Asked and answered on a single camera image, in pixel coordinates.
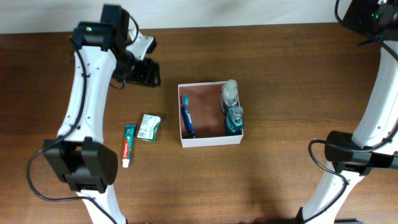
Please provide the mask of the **green white packet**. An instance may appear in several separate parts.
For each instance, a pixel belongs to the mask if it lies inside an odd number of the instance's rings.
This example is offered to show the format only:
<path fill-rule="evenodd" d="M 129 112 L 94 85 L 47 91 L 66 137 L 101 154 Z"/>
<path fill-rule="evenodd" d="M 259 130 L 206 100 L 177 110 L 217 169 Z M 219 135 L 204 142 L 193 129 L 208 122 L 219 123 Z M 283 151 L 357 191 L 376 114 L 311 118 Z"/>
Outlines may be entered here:
<path fill-rule="evenodd" d="M 159 116 L 145 114 L 142 118 L 137 138 L 143 141 L 154 142 L 160 122 L 161 118 Z"/>

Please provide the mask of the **green Colgate toothpaste tube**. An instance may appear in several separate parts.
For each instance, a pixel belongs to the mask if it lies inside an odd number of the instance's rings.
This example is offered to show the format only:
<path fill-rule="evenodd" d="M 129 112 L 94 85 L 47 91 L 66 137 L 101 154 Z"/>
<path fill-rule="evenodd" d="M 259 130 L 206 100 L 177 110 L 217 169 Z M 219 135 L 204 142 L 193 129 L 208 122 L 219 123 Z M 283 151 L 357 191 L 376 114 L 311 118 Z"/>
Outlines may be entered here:
<path fill-rule="evenodd" d="M 124 147 L 123 147 L 123 158 L 122 158 L 123 168 L 129 167 L 132 158 L 135 130 L 136 130 L 135 124 L 128 124 L 125 126 L 124 129 Z"/>

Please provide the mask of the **purple liquid bottle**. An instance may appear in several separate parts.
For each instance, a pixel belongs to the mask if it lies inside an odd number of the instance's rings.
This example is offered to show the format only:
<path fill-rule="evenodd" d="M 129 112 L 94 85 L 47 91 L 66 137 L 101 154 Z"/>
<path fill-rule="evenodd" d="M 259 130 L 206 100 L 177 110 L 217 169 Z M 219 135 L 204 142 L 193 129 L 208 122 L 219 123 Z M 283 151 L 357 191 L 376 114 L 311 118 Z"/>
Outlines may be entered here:
<path fill-rule="evenodd" d="M 238 84 L 235 80 L 228 80 L 221 88 L 220 107 L 223 114 L 226 114 L 230 106 L 238 104 Z"/>

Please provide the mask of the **teal Listerine mouthwash bottle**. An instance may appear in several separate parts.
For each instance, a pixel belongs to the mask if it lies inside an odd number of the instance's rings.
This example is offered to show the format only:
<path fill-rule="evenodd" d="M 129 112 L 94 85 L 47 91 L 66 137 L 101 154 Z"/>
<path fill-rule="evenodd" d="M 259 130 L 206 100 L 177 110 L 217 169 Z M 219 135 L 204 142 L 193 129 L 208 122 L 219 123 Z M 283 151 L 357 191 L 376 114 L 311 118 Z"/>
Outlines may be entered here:
<path fill-rule="evenodd" d="M 240 106 L 230 106 L 226 112 L 224 122 L 227 136 L 237 136 L 243 133 L 243 108 Z"/>

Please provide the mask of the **blue white toothbrush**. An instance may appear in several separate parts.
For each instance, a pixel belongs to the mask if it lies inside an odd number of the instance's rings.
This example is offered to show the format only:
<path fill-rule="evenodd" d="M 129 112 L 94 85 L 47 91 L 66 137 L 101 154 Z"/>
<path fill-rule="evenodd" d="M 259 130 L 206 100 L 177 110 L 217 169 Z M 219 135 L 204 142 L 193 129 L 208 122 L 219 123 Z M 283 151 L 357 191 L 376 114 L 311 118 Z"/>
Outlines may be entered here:
<path fill-rule="evenodd" d="M 185 116 L 187 114 L 187 106 L 189 105 L 189 97 L 185 95 L 181 96 L 181 104 L 181 113 L 182 116 Z"/>

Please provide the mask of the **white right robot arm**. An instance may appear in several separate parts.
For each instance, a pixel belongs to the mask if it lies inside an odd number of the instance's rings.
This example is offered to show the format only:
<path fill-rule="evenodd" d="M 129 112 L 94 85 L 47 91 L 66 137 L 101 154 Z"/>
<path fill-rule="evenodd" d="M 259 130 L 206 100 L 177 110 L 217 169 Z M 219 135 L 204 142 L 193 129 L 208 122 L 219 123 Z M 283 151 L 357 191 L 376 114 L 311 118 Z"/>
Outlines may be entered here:
<path fill-rule="evenodd" d="M 323 144 L 327 163 L 296 223 L 334 223 L 352 189 L 373 169 L 397 169 L 397 1 L 351 1 L 343 27 L 381 48 L 376 81 L 363 118 L 353 133 L 331 131 Z"/>

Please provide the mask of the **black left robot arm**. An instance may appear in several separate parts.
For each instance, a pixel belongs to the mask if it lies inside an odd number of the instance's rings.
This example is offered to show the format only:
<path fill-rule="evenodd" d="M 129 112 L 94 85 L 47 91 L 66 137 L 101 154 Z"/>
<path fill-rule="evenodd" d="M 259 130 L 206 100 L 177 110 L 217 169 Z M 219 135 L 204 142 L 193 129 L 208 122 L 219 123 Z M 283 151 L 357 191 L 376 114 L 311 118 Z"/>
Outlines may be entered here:
<path fill-rule="evenodd" d="M 159 64 L 149 54 L 157 42 L 133 29 L 132 16 L 119 5 L 103 6 L 98 22 L 81 21 L 73 31 L 75 74 L 63 123 L 41 153 L 56 176 L 85 204 L 93 223 L 126 223 L 114 181 L 117 154 L 104 145 L 103 116 L 112 80 L 157 87 Z"/>

